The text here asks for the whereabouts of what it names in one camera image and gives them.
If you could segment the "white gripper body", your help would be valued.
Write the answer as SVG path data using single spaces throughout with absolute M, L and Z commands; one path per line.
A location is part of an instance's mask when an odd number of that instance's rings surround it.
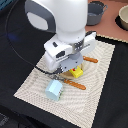
M 80 42 L 67 44 L 59 41 L 54 35 L 44 44 L 47 68 L 57 74 L 77 67 L 83 62 L 83 55 L 95 49 L 95 37 L 96 32 L 89 31 Z

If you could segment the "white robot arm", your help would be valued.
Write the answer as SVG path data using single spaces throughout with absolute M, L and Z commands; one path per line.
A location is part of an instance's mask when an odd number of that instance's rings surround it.
M 87 0 L 26 0 L 32 26 L 52 32 L 45 44 L 45 62 L 51 74 L 66 72 L 83 62 L 82 54 L 96 46 L 96 32 L 86 32 Z

